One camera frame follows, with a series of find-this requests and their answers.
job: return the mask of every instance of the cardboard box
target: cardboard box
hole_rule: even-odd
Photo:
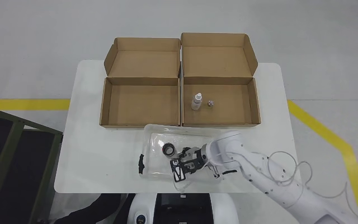
[[[183,126],[233,126],[261,123],[253,75],[257,60],[246,34],[181,35]],[[199,110],[192,98],[202,93]],[[212,108],[208,100],[214,101]]]
[[[116,38],[105,59],[100,125],[180,125],[180,40]]]

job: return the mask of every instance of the bottle cap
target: bottle cap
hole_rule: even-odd
[[[195,95],[195,100],[201,100],[201,93]]]

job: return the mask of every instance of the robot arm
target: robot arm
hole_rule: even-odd
[[[238,132],[224,133],[203,147],[209,163],[240,170],[251,184],[285,208],[300,223],[358,223],[351,213],[291,179],[285,169],[272,160],[269,162],[266,155],[247,151],[240,136]]]

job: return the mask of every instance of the white table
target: white table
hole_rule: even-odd
[[[177,193],[172,181],[150,181],[138,174],[142,129],[105,129],[99,125],[102,60],[84,60],[77,68],[55,179],[59,193]],[[280,66],[259,63],[255,73],[262,123],[242,132],[247,149],[270,155],[282,150],[296,158]],[[289,171],[287,156],[273,158]],[[258,192],[240,174],[217,185],[193,183],[187,193]]]

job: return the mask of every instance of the white cable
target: white cable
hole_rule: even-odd
[[[260,172],[260,170],[258,169],[258,167],[256,167],[253,163],[251,163],[244,155],[242,155],[242,154],[240,154],[240,153],[235,153],[235,152],[227,152],[227,153],[242,156],[251,166],[253,166],[258,172]],[[270,165],[269,165],[269,164],[270,164],[271,156],[274,155],[274,154],[276,154],[276,153],[284,153],[284,154],[287,154],[287,155],[289,155],[289,156],[294,160],[294,162],[295,162],[295,170],[294,170],[294,173],[293,173],[292,176],[291,176],[290,178],[288,178],[287,180],[283,180],[283,181],[277,181],[277,180],[275,180],[275,178],[273,177],[273,175],[272,175],[272,173],[271,173],[271,171],[270,171]],[[267,175],[263,174],[262,172],[260,172],[260,173],[261,173],[263,176],[265,176],[265,177],[269,178],[270,180],[272,180],[273,182],[275,182],[276,184],[290,181],[290,183],[288,183],[288,184],[286,184],[286,185],[281,185],[281,186],[288,186],[288,185],[290,185],[290,184],[292,183],[292,181],[294,180],[294,176],[295,176],[295,174],[296,174],[296,172],[297,172],[297,170],[298,170],[298,167],[299,167],[301,164],[307,164],[307,165],[309,166],[310,176],[309,176],[308,180],[305,182],[304,185],[305,185],[305,187],[306,187],[308,190],[310,190],[310,187],[307,186],[307,184],[311,181],[312,176],[313,176],[313,169],[312,169],[311,164],[310,164],[309,162],[306,162],[306,161],[302,161],[302,162],[299,162],[299,163],[297,164],[296,159],[295,159],[291,154],[289,154],[288,152],[276,151],[276,152],[272,153],[272,154],[268,157],[267,169],[268,169],[268,173],[270,174],[271,177],[268,177]],[[323,196],[323,195],[321,195],[321,194],[318,194],[318,193],[314,192],[313,190],[310,190],[310,191],[311,191],[312,193],[314,193],[315,195],[317,195],[317,196],[320,196],[320,197],[322,197],[322,198],[327,198],[327,199],[337,198],[337,197],[339,197],[340,195],[342,195],[343,193],[345,193],[346,202],[347,202],[347,205],[348,205],[349,209],[351,210],[351,212],[352,212],[356,217],[358,217],[358,214],[356,214],[356,213],[354,212],[354,210],[352,209],[352,207],[351,207],[351,205],[350,205],[350,203],[349,203],[349,200],[348,200],[347,182],[345,183],[345,187],[343,188],[343,190],[342,190],[339,194],[334,195],[334,196]]]

